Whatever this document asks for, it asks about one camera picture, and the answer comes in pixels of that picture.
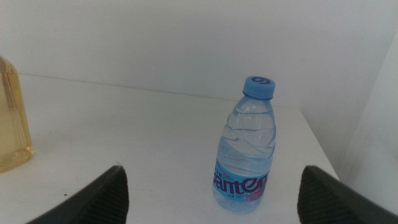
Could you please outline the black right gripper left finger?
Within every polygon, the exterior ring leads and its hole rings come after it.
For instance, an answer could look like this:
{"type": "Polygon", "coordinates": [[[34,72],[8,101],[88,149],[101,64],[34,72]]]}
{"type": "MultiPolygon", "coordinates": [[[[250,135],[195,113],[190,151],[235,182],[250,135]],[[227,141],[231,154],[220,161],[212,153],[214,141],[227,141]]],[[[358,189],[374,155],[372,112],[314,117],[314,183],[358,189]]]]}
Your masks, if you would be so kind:
{"type": "Polygon", "coordinates": [[[125,224],[129,190],[123,166],[112,166],[66,201],[31,224],[125,224]]]}

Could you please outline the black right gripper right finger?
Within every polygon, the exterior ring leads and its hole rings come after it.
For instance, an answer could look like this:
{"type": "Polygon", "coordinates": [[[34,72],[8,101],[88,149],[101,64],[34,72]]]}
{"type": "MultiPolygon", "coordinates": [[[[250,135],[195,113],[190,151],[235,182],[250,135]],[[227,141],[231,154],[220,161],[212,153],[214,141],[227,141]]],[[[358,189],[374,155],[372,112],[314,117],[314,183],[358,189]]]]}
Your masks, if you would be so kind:
{"type": "Polygon", "coordinates": [[[301,223],[391,223],[397,215],[358,194],[317,166],[302,172],[297,213],[301,223]]]}

